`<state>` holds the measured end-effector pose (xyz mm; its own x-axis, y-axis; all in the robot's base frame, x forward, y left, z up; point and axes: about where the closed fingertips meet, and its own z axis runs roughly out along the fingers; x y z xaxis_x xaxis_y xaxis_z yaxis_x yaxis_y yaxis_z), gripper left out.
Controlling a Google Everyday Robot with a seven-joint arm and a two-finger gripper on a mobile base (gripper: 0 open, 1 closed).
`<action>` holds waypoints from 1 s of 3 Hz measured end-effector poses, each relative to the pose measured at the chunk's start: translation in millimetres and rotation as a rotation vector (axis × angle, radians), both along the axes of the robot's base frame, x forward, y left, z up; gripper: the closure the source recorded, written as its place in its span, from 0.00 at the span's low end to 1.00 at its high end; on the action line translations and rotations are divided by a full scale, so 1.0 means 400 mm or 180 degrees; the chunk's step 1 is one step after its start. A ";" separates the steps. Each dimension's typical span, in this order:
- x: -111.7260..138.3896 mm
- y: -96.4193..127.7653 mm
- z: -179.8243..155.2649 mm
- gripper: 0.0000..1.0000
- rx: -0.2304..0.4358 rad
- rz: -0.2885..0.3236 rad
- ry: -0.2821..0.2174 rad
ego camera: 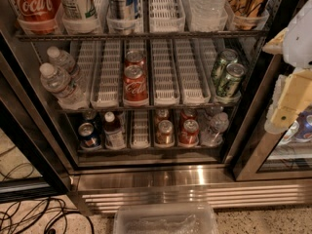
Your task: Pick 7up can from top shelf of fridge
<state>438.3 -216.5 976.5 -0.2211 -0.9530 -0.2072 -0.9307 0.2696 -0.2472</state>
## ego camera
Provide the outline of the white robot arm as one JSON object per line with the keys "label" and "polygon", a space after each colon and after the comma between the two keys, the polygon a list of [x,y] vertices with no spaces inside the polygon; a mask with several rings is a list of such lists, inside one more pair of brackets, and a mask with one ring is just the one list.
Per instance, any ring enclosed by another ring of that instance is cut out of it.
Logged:
{"label": "white robot arm", "polygon": [[264,129],[270,134],[285,132],[298,115],[312,103],[312,0],[273,39],[262,47],[272,55],[282,55],[294,71],[276,81],[272,104]]}

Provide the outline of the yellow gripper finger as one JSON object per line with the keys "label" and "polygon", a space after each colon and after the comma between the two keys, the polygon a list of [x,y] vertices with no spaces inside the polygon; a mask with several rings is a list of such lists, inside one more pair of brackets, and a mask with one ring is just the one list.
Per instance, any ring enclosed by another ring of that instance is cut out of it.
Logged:
{"label": "yellow gripper finger", "polygon": [[284,52],[283,43],[287,32],[287,28],[281,30],[274,38],[264,44],[262,51],[271,55],[281,55]]}
{"label": "yellow gripper finger", "polygon": [[286,131],[298,115],[312,103],[312,70],[296,69],[276,81],[264,130],[276,135]]}

